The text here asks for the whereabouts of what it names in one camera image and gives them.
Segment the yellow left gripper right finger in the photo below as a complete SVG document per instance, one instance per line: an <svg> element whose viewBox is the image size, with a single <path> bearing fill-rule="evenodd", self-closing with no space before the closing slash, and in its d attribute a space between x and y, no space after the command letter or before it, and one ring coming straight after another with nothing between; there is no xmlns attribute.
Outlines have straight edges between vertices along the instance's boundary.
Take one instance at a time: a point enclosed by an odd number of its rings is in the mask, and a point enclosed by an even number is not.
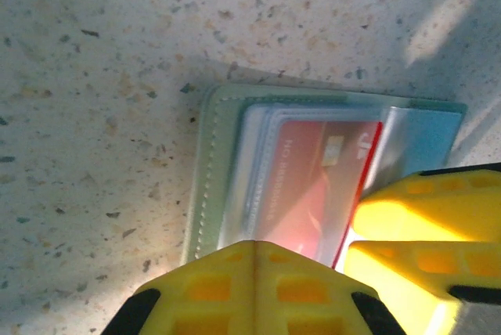
<svg viewBox="0 0 501 335"><path fill-rule="evenodd" d="M404 334L378 293L274 243L256 242L257 334Z"/></svg>

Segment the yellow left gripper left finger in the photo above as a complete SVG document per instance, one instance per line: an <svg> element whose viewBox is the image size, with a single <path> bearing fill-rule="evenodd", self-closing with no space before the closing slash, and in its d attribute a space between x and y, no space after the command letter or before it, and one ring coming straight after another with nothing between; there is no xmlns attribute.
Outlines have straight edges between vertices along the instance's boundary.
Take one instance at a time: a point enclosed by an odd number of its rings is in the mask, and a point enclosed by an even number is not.
<svg viewBox="0 0 501 335"><path fill-rule="evenodd" d="M141 285L105 334L252 334L255 242L243 241Z"/></svg>

